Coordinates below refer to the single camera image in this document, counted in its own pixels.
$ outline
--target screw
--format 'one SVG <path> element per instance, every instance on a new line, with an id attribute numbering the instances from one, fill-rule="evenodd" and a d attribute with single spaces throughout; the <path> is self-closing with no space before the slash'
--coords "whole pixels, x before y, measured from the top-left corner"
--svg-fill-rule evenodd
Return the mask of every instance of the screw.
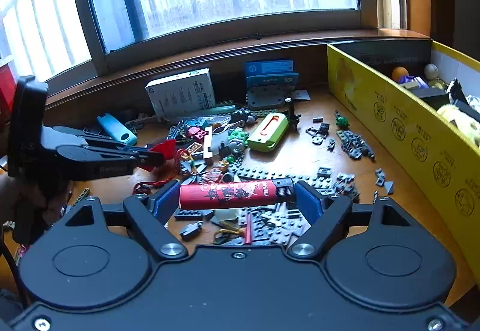
<path id="1" fill-rule="evenodd" d="M 440 331 L 443 328 L 443 320 L 433 319 L 428 323 L 428 331 Z"/>
<path id="2" fill-rule="evenodd" d="M 180 255 L 183 252 L 183 246 L 178 243 L 167 243 L 160 247 L 160 252 L 170 256 Z"/>
<path id="3" fill-rule="evenodd" d="M 245 254 L 244 252 L 234 252 L 232 254 L 232 257 L 234 257 L 235 259 L 245 259 L 247 257 L 247 254 Z"/>
<path id="4" fill-rule="evenodd" d="M 315 247 L 308 243 L 299 243 L 292 247 L 292 253 L 300 257 L 311 255 L 315 252 Z"/>
<path id="5" fill-rule="evenodd" d="M 38 331 L 49 331 L 50 329 L 50 322 L 43 318 L 38 318 L 34 322 L 34 326 Z"/>

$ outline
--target red object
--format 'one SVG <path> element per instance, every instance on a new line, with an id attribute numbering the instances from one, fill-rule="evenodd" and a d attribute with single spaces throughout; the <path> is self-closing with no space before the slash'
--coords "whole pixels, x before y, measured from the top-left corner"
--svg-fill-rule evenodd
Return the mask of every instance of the red object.
<path id="1" fill-rule="evenodd" d="M 295 201 L 291 178 L 231 183 L 182 185 L 182 209 L 246 208 Z"/>
<path id="2" fill-rule="evenodd" d="M 173 159 L 175 157 L 176 144 L 177 143 L 174 139 L 167 139 L 164 142 L 161 142 L 153 146 L 150 149 L 150 151 L 161 152 L 165 160 L 169 161 L 170 159 Z M 153 166 L 139 166 L 139 167 L 147 171 L 152 171 L 154 169 Z"/>
<path id="3" fill-rule="evenodd" d="M 245 244 L 251 245 L 251 215 L 247 214 L 247 227 L 245 228 Z"/>
<path id="4" fill-rule="evenodd" d="M 178 150 L 177 152 L 175 152 L 175 167 L 173 168 L 173 173 L 170 177 L 168 177 L 167 179 L 164 179 L 164 180 L 161 180 L 161 181 L 145 181 L 145 182 L 138 182 L 135 184 L 135 186 L 133 187 L 133 191 L 132 191 L 132 194 L 135 194 L 135 193 L 148 193 L 148 191 L 143 191 L 141 189 L 141 186 L 142 185 L 148 185 L 148 186 L 152 186 L 152 187 L 162 187 L 163 185 L 165 185 L 165 183 L 167 183 L 168 181 L 171 181 L 172 179 L 175 178 L 175 176 L 177 175 L 177 173 L 179 172 L 179 166 L 180 166 L 180 155 L 185 152 L 185 150 Z"/>
<path id="5" fill-rule="evenodd" d="M 11 116 L 14 106 L 15 89 L 17 83 L 8 65 L 11 58 L 0 59 L 0 124 L 6 123 Z"/>

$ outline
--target red string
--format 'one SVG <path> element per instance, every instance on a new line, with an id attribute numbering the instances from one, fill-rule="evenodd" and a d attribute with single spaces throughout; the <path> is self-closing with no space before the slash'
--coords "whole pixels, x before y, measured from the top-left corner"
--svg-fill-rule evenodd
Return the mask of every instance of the red string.
<path id="1" fill-rule="evenodd" d="M 174 157 L 174 168 L 173 168 L 173 174 L 168 177 L 167 179 L 164 179 L 162 181 L 145 181 L 145 182 L 138 182 L 135 184 L 135 186 L 133 187 L 133 192 L 132 194 L 136 194 L 136 193 L 144 193 L 144 194 L 148 194 L 150 191 L 149 190 L 144 190 L 144 189 L 140 189 L 140 187 L 142 185 L 149 185 L 149 186 L 152 186 L 152 187 L 162 187 L 165 185 L 165 183 L 167 183 L 168 181 L 171 181 L 172 179 L 175 178 L 175 176 L 178 174 L 179 172 L 179 169 L 180 169 L 180 155 L 183 154 L 183 152 L 186 152 L 185 150 L 178 150 L 176 153 L 175 153 L 175 157 Z"/>

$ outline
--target green lego piece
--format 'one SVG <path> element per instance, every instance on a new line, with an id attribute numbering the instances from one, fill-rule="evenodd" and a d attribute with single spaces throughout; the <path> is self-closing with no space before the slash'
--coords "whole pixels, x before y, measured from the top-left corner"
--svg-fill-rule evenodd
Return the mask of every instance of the green lego piece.
<path id="1" fill-rule="evenodd" d="M 349 124 L 349 121 L 347 120 L 347 118 L 345 118 L 343 116 L 338 116 L 337 117 L 337 126 L 346 130 L 350 126 L 350 124 Z"/>
<path id="2" fill-rule="evenodd" d="M 229 140 L 242 139 L 245 142 L 247 140 L 247 138 L 249 137 L 249 135 L 250 134 L 248 132 L 244 132 L 244 131 L 241 131 L 241 130 L 233 130 L 232 133 L 229 136 Z"/>

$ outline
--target wooden desk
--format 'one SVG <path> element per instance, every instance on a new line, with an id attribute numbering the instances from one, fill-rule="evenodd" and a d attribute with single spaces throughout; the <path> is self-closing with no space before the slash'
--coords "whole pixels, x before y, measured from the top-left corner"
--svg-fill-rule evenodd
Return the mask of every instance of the wooden desk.
<path id="1" fill-rule="evenodd" d="M 247 167 L 263 166 L 268 171 L 289 172 L 293 174 L 314 175 L 318 167 L 331 167 L 332 177 L 336 177 L 339 171 L 355 174 L 355 183 L 361 192 L 361 202 L 371 203 L 374 192 L 378 190 L 380 196 L 384 196 L 385 190 L 375 185 L 375 170 L 383 168 L 387 180 L 395 182 L 394 194 L 391 196 L 398 204 L 407 210 L 417 221 L 427 228 L 454 256 L 457 263 L 457 279 L 450 292 L 446 304 L 451 305 L 474 286 L 473 274 L 462 255 L 459 246 L 454 241 L 450 231 L 447 229 L 442 218 L 436 209 L 430 204 L 425 195 L 420 191 L 416 183 L 406 173 L 397 161 L 388 153 L 380 142 L 363 126 L 356 117 L 341 105 L 326 88 L 318 91 L 309 92 L 312 98 L 309 102 L 296 103 L 296 112 L 301 113 L 301 121 L 298 127 L 298 133 L 289 131 L 280 145 L 271 153 L 247 150 L 244 165 Z M 340 142 L 335 135 L 335 116 L 334 111 L 338 110 L 350 121 L 350 129 L 361 134 L 373 148 L 376 154 L 376 162 L 362 158 L 359 161 L 352 160 L 340 149 Z M 323 116 L 325 121 L 330 123 L 330 136 L 334 137 L 337 145 L 333 152 L 327 150 L 327 144 L 321 146 L 312 144 L 311 137 L 305 133 L 305 130 L 312 127 L 312 118 Z M 145 145 L 167 134 L 167 127 L 159 124 L 148 125 L 138 133 L 138 144 Z M 163 176 L 167 178 L 170 174 L 171 165 L 166 165 L 162 171 Z M 73 192 L 72 201 L 82 192 L 85 187 L 91 189 L 91 194 L 99 197 L 103 203 L 121 202 L 129 196 L 135 183 L 145 180 L 152 180 L 152 176 L 147 171 L 136 169 L 133 175 L 117 178 L 108 178 L 96 181 L 77 182 Z M 169 230 L 178 237 L 178 231 L 188 222 L 177 222 L 173 218 L 169 220 Z M 209 222 L 204 222 L 202 233 L 193 241 L 185 243 L 191 253 L 197 244 L 210 244 L 214 232 L 218 227 Z M 352 229 L 350 234 L 356 234 L 364 231 L 364 227 Z M 112 227 L 111 230 L 116 233 L 124 234 L 122 228 Z M 7 244 L 11 251 L 14 251 L 15 245 L 7 239 Z M 0 284 L 5 279 L 10 279 L 10 274 L 0 270 Z"/>

